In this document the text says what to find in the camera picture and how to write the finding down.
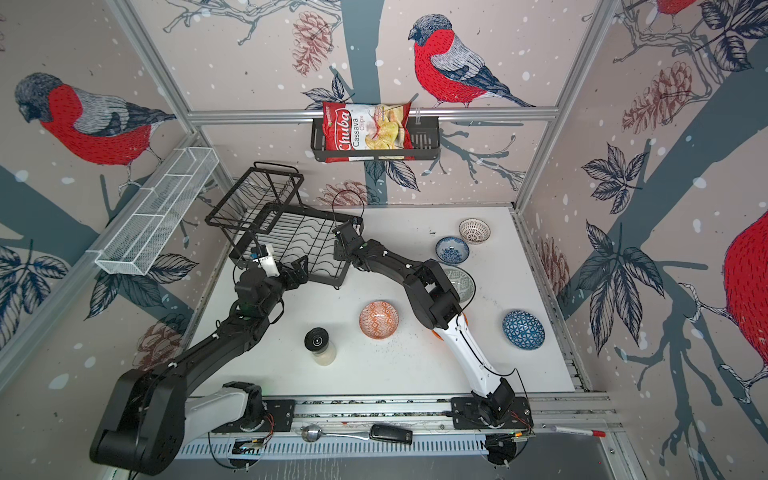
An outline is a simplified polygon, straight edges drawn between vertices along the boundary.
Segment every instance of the black remote control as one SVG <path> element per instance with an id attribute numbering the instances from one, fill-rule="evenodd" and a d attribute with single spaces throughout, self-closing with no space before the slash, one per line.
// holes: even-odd
<path id="1" fill-rule="evenodd" d="M 372 440 L 379 440 L 381 442 L 405 443 L 406 445 L 413 443 L 413 432 L 411 430 L 391 425 L 374 425 L 371 427 L 369 435 Z"/>

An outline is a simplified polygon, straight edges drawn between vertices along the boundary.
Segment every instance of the black lid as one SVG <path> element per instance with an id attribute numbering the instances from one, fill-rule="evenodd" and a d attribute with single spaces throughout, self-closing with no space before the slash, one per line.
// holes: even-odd
<path id="1" fill-rule="evenodd" d="M 316 327 L 304 337 L 304 346 L 310 352 L 319 352 L 328 346 L 328 332 L 324 328 Z"/>

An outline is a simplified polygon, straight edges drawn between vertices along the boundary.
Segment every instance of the gray floor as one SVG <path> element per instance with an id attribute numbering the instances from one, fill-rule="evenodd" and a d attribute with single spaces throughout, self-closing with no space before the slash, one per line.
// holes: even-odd
<path id="1" fill-rule="evenodd" d="M 139 478 L 149 480 L 208 480 L 232 478 L 232 472 L 213 459 L 177 460 L 160 475 Z M 501 480 L 508 478 L 571 478 L 610 480 L 613 478 L 605 461 L 600 442 L 595 437 L 542 434 L 509 465 L 494 467 L 483 456 L 457 457 L 387 457 L 297 460 L 294 462 L 262 461 L 246 473 L 235 472 L 234 478 L 251 480 Z"/>

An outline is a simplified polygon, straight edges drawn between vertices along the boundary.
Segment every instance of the bird head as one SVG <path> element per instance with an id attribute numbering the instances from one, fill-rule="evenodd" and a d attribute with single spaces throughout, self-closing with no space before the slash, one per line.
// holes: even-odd
<path id="1" fill-rule="evenodd" d="M 16 85 L 18 111 L 27 123 L 33 120 L 53 120 L 51 109 L 48 108 L 48 94 L 62 85 L 61 80 L 47 73 L 33 73 Z"/>
<path id="2" fill-rule="evenodd" d="M 424 15 L 413 24 L 413 28 L 411 28 L 411 32 L 408 34 L 408 39 L 415 41 L 419 47 L 423 47 L 427 40 L 429 40 L 429 37 L 436 31 L 452 29 L 451 21 L 444 15 L 434 13 Z"/>

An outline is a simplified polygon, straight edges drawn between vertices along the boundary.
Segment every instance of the salt shaker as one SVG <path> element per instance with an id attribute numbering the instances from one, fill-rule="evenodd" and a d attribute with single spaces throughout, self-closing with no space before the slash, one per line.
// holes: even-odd
<path id="1" fill-rule="evenodd" d="M 331 343 L 324 328 L 311 329 L 304 337 L 304 346 L 312 352 L 312 358 L 318 365 L 328 366 L 336 359 L 336 347 Z"/>

